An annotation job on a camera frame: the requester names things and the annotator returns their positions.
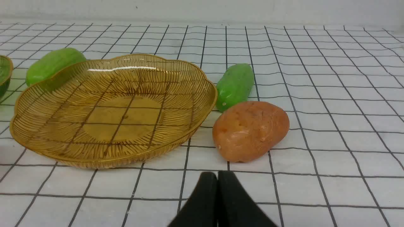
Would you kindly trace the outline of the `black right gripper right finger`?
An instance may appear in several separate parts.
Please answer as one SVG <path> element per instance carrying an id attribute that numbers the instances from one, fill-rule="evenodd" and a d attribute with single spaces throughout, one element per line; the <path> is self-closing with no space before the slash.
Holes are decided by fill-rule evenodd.
<path id="1" fill-rule="evenodd" d="M 276 227 L 232 171 L 218 172 L 219 227 Z"/>

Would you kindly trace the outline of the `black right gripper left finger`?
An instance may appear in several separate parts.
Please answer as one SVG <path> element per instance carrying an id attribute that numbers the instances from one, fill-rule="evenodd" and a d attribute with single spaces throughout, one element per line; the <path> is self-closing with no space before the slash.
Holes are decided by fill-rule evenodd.
<path id="1" fill-rule="evenodd" d="M 202 172 L 192 194 L 169 227 L 216 227 L 217 183 L 214 173 Z"/>

